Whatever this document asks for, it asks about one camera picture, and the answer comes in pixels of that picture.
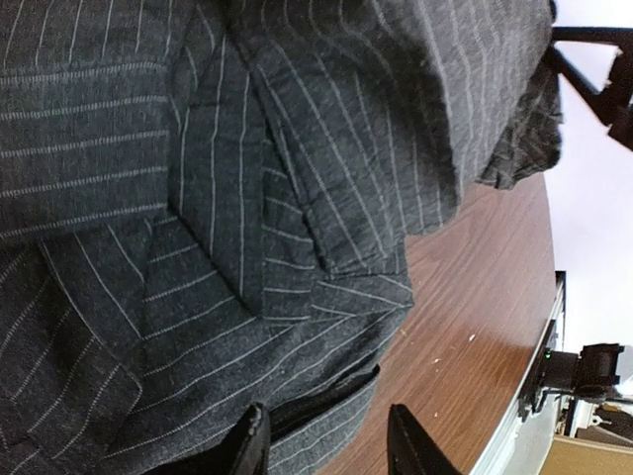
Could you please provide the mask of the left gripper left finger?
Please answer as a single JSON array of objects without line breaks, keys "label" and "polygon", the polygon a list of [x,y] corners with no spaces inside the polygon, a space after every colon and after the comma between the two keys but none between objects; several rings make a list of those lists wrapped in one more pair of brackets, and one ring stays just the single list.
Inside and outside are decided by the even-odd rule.
[{"label": "left gripper left finger", "polygon": [[262,404],[254,403],[225,438],[225,474],[267,474],[270,443],[269,412]]}]

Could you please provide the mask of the dark grey pinstriped shirt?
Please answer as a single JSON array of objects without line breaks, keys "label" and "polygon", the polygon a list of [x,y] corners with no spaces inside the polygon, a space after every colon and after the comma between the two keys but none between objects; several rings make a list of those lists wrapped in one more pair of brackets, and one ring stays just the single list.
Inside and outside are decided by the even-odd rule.
[{"label": "dark grey pinstriped shirt", "polygon": [[1,470],[267,474],[355,437],[405,240],[560,156],[551,1],[5,1]]}]

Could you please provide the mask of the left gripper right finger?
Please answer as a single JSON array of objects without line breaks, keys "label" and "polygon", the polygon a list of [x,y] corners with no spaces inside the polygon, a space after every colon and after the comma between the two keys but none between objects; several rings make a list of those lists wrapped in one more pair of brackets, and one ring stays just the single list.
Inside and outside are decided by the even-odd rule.
[{"label": "left gripper right finger", "polygon": [[390,475],[461,475],[403,404],[390,407],[387,456]]}]

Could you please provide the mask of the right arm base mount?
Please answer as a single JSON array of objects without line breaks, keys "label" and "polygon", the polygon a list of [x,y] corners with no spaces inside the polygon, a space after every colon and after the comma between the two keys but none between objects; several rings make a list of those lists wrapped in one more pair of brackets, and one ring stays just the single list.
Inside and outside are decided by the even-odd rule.
[{"label": "right arm base mount", "polygon": [[620,393],[618,360],[625,347],[617,343],[586,345],[580,353],[543,346],[519,390],[518,416],[525,422],[539,414],[550,395],[569,396],[592,404],[632,404]]}]

